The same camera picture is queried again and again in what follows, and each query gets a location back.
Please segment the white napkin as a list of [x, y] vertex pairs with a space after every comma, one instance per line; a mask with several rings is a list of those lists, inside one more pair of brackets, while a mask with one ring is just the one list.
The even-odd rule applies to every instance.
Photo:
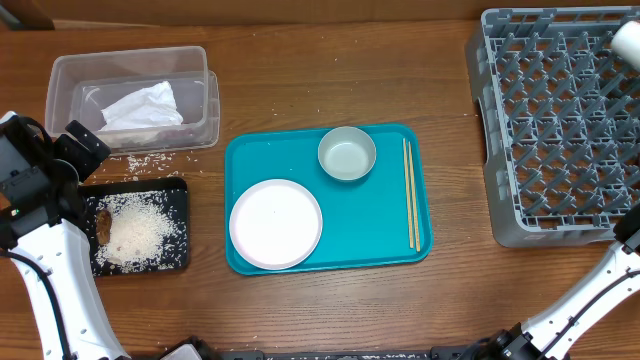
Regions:
[[101, 131], [181, 125], [173, 89], [168, 81], [135, 91], [101, 110]]

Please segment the large white plate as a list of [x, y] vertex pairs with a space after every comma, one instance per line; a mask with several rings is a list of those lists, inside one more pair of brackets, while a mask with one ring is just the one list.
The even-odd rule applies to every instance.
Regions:
[[285, 179], [261, 181], [232, 207], [229, 235], [249, 264], [284, 270], [306, 260], [323, 232], [320, 205], [304, 186]]

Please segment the grey bowl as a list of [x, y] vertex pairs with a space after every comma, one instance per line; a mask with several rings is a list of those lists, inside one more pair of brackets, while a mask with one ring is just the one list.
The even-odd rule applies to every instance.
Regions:
[[326, 174], [339, 181], [351, 182], [372, 170], [377, 149], [373, 139], [362, 129], [342, 126], [322, 137], [317, 156]]

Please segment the wooden chopstick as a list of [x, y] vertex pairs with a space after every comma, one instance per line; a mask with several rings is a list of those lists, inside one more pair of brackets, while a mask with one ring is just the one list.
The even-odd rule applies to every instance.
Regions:
[[417, 207], [417, 198], [416, 198], [416, 184], [415, 184], [415, 172], [414, 172], [414, 162], [413, 162], [413, 152], [412, 152], [412, 144], [410, 142], [407, 143], [407, 154], [408, 154], [408, 170], [409, 170], [409, 184], [411, 191], [411, 206], [412, 206], [412, 217], [413, 217], [413, 230], [414, 230], [414, 242], [416, 252], [421, 251], [421, 238], [420, 238], [420, 227], [419, 227], [419, 218], [418, 218], [418, 207]]
[[410, 179], [409, 179], [409, 168], [408, 168], [409, 164], [408, 164], [407, 144], [406, 144], [405, 138], [402, 139], [402, 150], [403, 150], [403, 167], [404, 167], [409, 247], [411, 249], [414, 249], [415, 240], [414, 240], [414, 232], [413, 232], [413, 216], [412, 216], [412, 207], [411, 207]]

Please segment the white paper cup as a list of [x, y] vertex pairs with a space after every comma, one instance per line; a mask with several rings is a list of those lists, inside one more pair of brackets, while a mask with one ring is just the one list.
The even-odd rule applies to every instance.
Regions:
[[611, 48], [638, 70], [640, 68], [640, 23], [629, 21], [621, 26], [611, 40]]

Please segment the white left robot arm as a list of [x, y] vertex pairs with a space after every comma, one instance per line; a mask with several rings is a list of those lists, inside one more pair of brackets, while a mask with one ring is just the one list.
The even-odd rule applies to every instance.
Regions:
[[82, 183], [110, 148], [78, 121], [52, 139], [36, 120], [1, 118], [1, 255], [19, 270], [47, 359], [125, 359], [83, 231]]

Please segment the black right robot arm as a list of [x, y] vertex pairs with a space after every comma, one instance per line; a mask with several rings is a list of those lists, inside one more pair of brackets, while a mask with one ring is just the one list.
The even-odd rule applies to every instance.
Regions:
[[639, 291], [639, 208], [614, 227], [601, 262], [551, 307], [469, 347], [463, 359], [564, 359], [571, 346], [625, 299]]

